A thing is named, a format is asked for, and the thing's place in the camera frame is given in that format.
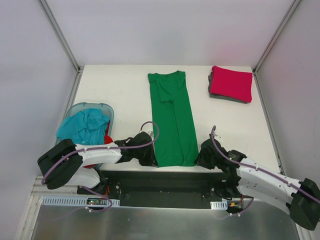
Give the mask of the green t shirt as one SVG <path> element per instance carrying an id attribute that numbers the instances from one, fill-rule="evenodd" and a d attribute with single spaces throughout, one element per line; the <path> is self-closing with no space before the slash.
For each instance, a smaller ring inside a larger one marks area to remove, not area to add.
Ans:
<path id="1" fill-rule="evenodd" d="M 149 73 L 152 120 L 159 130 L 154 143 L 159 167 L 193 167 L 199 154 L 186 84 L 186 73 Z"/>

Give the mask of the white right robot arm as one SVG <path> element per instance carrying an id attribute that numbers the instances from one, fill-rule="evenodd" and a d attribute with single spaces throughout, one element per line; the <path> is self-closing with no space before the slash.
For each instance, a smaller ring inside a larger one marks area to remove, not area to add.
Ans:
<path id="1" fill-rule="evenodd" d="M 320 221 L 320 189 L 313 180 L 298 180 L 274 172 L 237 150 L 226 151 L 216 139 L 201 144 L 194 162 L 226 174 L 226 180 L 214 187 L 219 197 L 226 200 L 238 195 L 252 197 L 282 210 L 302 228 L 316 229 Z"/>

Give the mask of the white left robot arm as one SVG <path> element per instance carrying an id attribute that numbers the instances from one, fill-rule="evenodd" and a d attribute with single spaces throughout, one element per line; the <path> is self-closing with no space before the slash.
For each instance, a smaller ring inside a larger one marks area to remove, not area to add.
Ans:
<path id="1" fill-rule="evenodd" d="M 85 186 L 96 195 L 102 194 L 105 181 L 97 170 L 86 166 L 120 164 L 137 159 L 141 166 L 158 167 L 154 142 L 145 131 L 104 145 L 76 144 L 69 138 L 62 140 L 37 160 L 43 176 L 41 184 L 49 190 L 74 184 Z"/>

